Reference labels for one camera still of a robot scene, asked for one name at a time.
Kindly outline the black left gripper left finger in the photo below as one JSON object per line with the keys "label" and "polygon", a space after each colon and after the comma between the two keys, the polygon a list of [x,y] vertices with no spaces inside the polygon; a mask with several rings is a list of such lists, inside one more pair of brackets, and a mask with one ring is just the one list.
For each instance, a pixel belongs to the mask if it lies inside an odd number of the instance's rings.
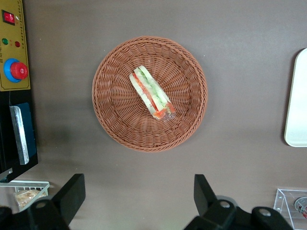
{"label": "black left gripper left finger", "polygon": [[84,174],[77,173],[53,196],[42,197],[13,214],[0,208],[2,230],[68,230],[86,197]]}

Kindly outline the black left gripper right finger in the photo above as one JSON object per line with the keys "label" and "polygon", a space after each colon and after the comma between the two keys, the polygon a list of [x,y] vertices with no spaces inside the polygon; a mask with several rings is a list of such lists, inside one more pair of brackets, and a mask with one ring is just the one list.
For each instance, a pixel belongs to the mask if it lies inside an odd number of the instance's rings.
{"label": "black left gripper right finger", "polygon": [[194,176],[194,202],[199,215],[186,230],[291,230],[276,210],[255,207],[247,213],[227,199],[218,198],[203,174]]}

